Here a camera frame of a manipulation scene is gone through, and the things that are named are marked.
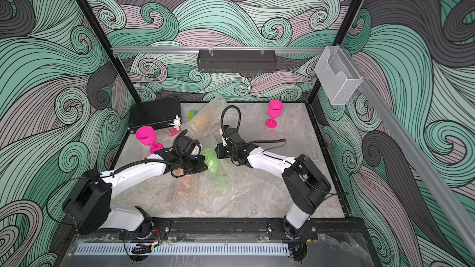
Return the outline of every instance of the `wave pattern wallpaper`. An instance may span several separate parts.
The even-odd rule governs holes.
[[[53,266],[70,228],[46,198],[110,165],[131,97],[74,0],[0,0],[0,100],[0,265]]]
[[[475,217],[475,0],[364,0],[344,45]],[[318,94],[325,141],[356,216],[392,267],[475,259],[364,93]]]
[[[87,0],[113,46],[331,45],[352,0]],[[201,73],[195,54],[124,54],[148,100],[306,100],[319,55],[282,55],[275,73]]]

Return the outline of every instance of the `pink base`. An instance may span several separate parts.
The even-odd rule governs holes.
[[[181,132],[181,129],[175,129],[175,128],[172,128],[170,130],[167,131],[168,132],[168,135],[169,136],[175,136],[176,134],[180,133]]]
[[[150,153],[154,154],[155,151],[161,150],[163,148],[164,148],[164,146],[162,144],[154,144],[150,147]]]
[[[274,129],[275,127],[277,127],[277,122],[276,120],[269,119],[265,121],[265,125],[267,128]]]

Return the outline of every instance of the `black metal frame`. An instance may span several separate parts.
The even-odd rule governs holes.
[[[330,176],[332,177],[335,190],[337,193],[344,193],[343,186],[341,185],[340,179],[338,178],[338,174],[333,164],[332,156],[328,151],[328,147],[324,141],[324,137],[320,131],[320,128],[318,127],[317,120],[315,119],[315,114],[313,113],[312,106],[311,104],[306,103],[306,107],[308,116],[310,117],[310,121],[312,122],[312,126],[315,130],[315,134],[317,135],[318,143],[324,155],[325,163],[327,164],[328,171],[330,173]],[[340,201],[341,209],[343,210],[345,217],[351,217],[353,214],[346,196],[338,196],[338,200]]]
[[[359,11],[359,7],[361,6],[363,0],[352,0],[350,4],[350,8],[343,20],[340,30],[338,31],[335,41],[333,45],[341,45],[345,35],[350,28],[350,25],[353,22],[353,19],[357,15]],[[87,3],[86,0],[76,0],[77,4],[79,5],[80,9],[82,10],[83,14],[86,17],[86,20],[92,27],[93,32],[96,34],[99,42],[103,46],[104,50],[106,51],[107,55],[109,56],[112,64],[114,65],[115,69],[117,70],[118,74],[124,81],[127,89],[131,93],[132,97],[134,98],[135,102],[140,102],[141,99],[133,86],[130,78],[127,75],[127,71],[125,70],[122,62],[116,56],[114,56],[111,50],[111,44],[105,35],[104,31],[99,25],[97,18],[94,16],[91,7]],[[331,155],[329,154],[328,148],[326,143],[323,139],[323,136],[320,132],[318,127],[317,121],[315,119],[315,115],[312,110],[312,104],[315,101],[317,93],[321,87],[320,81],[317,80],[315,85],[312,88],[312,91],[309,95],[309,98],[306,101],[284,101],[285,103],[305,103],[307,112],[309,114],[310,120],[312,125],[315,129],[315,133],[317,135],[320,147],[322,149],[325,162],[327,164],[328,170],[330,175],[332,176],[332,180],[335,186],[335,189],[338,193],[343,193],[343,188],[341,186],[340,180],[336,173],[335,167],[333,165],[333,161]],[[268,100],[262,101],[228,101],[230,103],[267,103]],[[207,103],[207,101],[193,101],[193,100],[184,100],[182,103]],[[111,168],[114,169],[118,157],[122,152],[122,149],[130,135],[129,132],[126,132],[124,138],[122,139],[121,145],[117,150],[117,153],[111,163]],[[351,217],[352,213],[350,207],[348,205],[347,198],[345,196],[339,196],[340,204],[345,214],[345,218],[331,218],[331,219],[310,219],[304,224],[304,228],[316,228],[316,233],[330,233],[330,232],[337,232],[337,231],[346,231],[346,232],[360,232],[363,234],[368,250],[370,252],[371,258],[373,259],[374,264],[377,267],[381,266],[381,263],[378,259],[377,252],[374,246],[371,243],[370,236],[366,230],[366,226],[364,221],[360,218]],[[286,237],[282,236],[282,232],[277,230],[279,228],[279,223],[282,223],[282,218],[223,218],[223,219],[199,219],[199,218],[182,218],[182,219],[162,219],[162,218],[153,218],[156,227],[160,229],[165,235],[166,238],[169,238],[170,235],[193,235],[193,234],[219,234],[219,233],[252,233],[252,234],[262,234],[271,239],[280,239],[283,241],[287,241]],[[311,239],[310,237],[312,231],[305,231],[304,232],[304,239]]]
[[[371,237],[367,231],[362,218],[320,218],[309,219],[302,226],[302,237],[291,240],[285,234],[282,218],[152,218],[155,228],[145,240],[138,240],[129,231],[120,233],[115,229],[101,229],[93,232],[89,236],[103,236],[105,233],[117,233],[120,240],[130,240],[132,243],[153,242],[160,239],[169,241],[194,241],[202,235],[237,234],[252,235],[258,241],[276,240],[289,244],[292,247],[302,240],[318,239],[319,234],[330,235],[331,237],[343,238],[348,233],[359,233],[363,236],[371,259],[376,267],[381,267],[378,253],[371,242]]]
[[[101,26],[99,25],[99,21],[97,18],[94,16],[94,13],[92,12],[91,7],[89,6],[89,3],[87,3],[87,0],[75,0],[77,5],[79,5],[79,8],[83,12],[84,16],[86,17],[86,20],[88,21],[89,25],[91,25],[91,28],[99,40],[99,43],[102,45],[104,48],[105,52],[107,53],[107,56],[111,60],[112,65],[116,69],[117,73],[123,80],[125,86],[129,90],[130,94],[132,95],[132,98],[134,98],[135,102],[141,102],[141,99],[139,97],[139,93],[135,89],[132,81],[130,80],[129,76],[127,75],[127,71],[125,71],[125,68],[120,61],[120,59],[116,56],[114,56],[114,53],[112,53],[112,45],[105,35],[104,31],[102,30]]]

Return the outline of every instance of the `white mesh holder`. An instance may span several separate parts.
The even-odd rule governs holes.
[[[331,105],[344,105],[361,83],[350,52],[327,46],[315,66],[315,73]]]

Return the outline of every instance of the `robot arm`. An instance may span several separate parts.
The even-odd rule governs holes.
[[[302,225],[330,192],[329,181],[306,155],[285,157],[265,151],[254,144],[258,141],[246,143],[237,128],[223,125],[224,114],[229,108],[238,110],[240,120],[237,107],[229,106],[223,111],[220,130],[223,143],[216,147],[218,159],[231,158],[235,165],[262,169],[282,178],[294,202],[285,216],[284,229],[292,238],[300,236]]]
[[[151,230],[151,217],[140,207],[129,211],[111,205],[111,199],[146,179],[183,169],[187,175],[208,169],[197,140],[180,133],[173,150],[161,149],[144,160],[124,167],[98,173],[88,170],[69,193],[63,211],[80,234],[89,234],[99,228],[126,229],[145,237]]]

